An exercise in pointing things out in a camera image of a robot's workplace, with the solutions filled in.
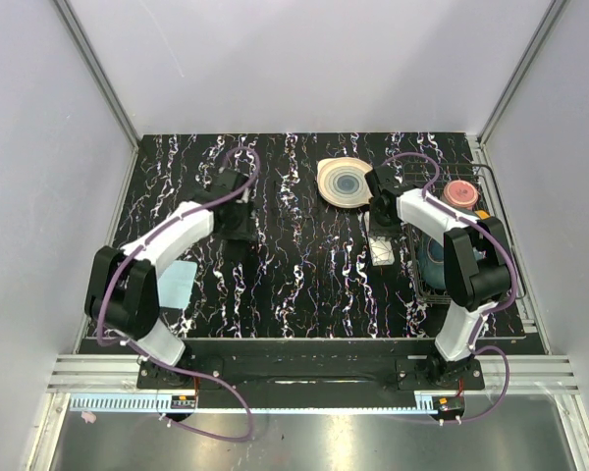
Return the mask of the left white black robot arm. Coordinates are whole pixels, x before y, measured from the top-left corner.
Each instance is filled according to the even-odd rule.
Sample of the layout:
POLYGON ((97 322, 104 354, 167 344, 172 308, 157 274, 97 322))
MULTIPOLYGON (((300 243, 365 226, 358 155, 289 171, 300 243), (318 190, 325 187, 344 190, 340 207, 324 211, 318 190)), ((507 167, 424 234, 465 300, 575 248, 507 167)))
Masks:
POLYGON ((94 255, 84 312, 160 361, 158 377, 173 389, 191 379, 186 347, 160 319, 158 281, 192 245, 209 236, 225 242, 225 256, 240 263, 254 233, 254 177, 223 169, 206 188, 190 194, 163 222, 121 248, 105 245, 94 255))

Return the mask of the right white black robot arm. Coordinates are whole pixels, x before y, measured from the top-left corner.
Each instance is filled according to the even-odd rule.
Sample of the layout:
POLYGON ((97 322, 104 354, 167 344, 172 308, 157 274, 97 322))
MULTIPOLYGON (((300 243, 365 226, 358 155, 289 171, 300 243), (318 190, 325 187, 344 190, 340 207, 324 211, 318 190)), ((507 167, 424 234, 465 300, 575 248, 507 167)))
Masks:
POLYGON ((516 297, 517 276, 503 223, 479 219, 442 202, 425 188, 399 183, 388 166, 365 174, 372 222, 390 229, 415 226, 443 247, 448 312, 435 350, 424 363, 429 383, 447 389, 469 369, 488 316, 516 297))

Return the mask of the white geometric glasses case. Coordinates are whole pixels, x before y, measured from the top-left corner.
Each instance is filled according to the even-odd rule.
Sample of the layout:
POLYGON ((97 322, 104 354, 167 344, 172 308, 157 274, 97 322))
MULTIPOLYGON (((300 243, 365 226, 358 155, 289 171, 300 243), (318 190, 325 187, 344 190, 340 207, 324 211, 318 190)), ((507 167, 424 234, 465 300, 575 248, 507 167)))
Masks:
POLYGON ((370 236, 368 238, 371 264, 376 267, 390 266, 395 263, 395 255, 392 242, 382 236, 370 236))

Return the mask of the black rectangular glasses case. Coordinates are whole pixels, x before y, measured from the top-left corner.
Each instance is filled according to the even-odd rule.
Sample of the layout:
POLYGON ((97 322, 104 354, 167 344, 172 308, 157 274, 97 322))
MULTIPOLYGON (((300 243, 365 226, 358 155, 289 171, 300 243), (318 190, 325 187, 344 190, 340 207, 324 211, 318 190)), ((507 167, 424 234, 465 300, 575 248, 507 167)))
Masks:
POLYGON ((242 239, 227 239, 225 241, 223 258, 233 264, 242 263, 247 255, 249 242, 242 239))

